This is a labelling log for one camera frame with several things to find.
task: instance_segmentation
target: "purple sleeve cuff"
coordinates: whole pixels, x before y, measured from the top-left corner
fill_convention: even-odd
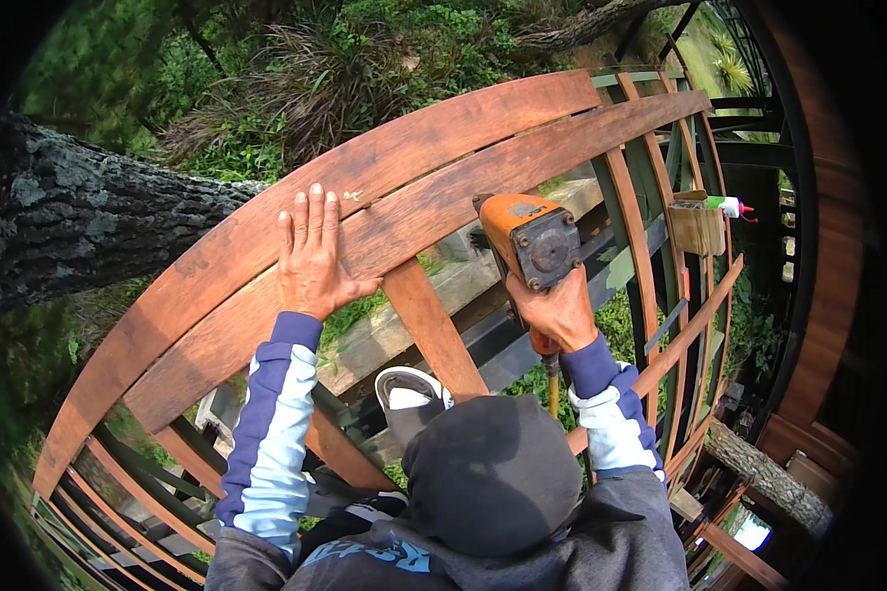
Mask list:
[[[322,323],[308,314],[280,312],[276,316],[276,324],[272,327],[270,342],[303,345],[309,351],[315,353],[319,348],[319,337],[321,337],[321,334]]]
[[[571,375],[575,395],[583,400],[607,388],[620,373],[620,367],[611,357],[611,350],[601,332],[591,345],[573,353],[562,353],[559,357]]]

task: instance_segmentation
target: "tree bark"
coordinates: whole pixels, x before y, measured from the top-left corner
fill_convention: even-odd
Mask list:
[[[792,478],[781,466],[715,418],[710,420],[710,437],[703,445],[711,456],[743,479],[820,540],[831,523],[831,509],[821,497]]]
[[[564,29],[530,33],[515,38],[523,55],[539,51],[557,53],[579,45],[587,45],[611,30],[616,23],[636,18],[655,8],[684,4],[681,0],[613,0],[589,12],[576,16]]]
[[[177,174],[0,121],[0,313],[159,273],[266,188]]]

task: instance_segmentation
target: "sneaker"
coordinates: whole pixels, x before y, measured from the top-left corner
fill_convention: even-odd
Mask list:
[[[391,367],[380,372],[375,393],[401,451],[435,416],[453,407],[453,396],[447,388],[413,367]]]

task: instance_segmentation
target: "person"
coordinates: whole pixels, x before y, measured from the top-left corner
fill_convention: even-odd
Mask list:
[[[580,502],[579,463],[535,396],[454,405],[433,377],[390,368],[375,390],[408,494],[345,490],[300,538],[310,491],[329,480],[302,471],[322,322],[381,279],[355,280],[339,262],[339,204],[319,183],[279,229],[282,312],[250,362],[207,589],[688,588],[663,462],[631,390],[638,370],[595,327],[583,266],[547,291],[506,282],[523,318],[562,349],[597,476]],[[346,503],[354,493],[364,498]]]

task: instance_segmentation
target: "orange nail gun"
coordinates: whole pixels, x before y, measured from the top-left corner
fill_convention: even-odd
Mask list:
[[[557,203],[532,195],[480,194],[473,196],[473,207],[503,281],[511,270],[530,290],[546,290],[581,265],[575,217]],[[471,240],[481,246],[473,236]],[[558,344],[526,325],[512,298],[510,306],[519,326],[529,330],[532,349],[542,356],[548,374],[548,411],[558,417]]]

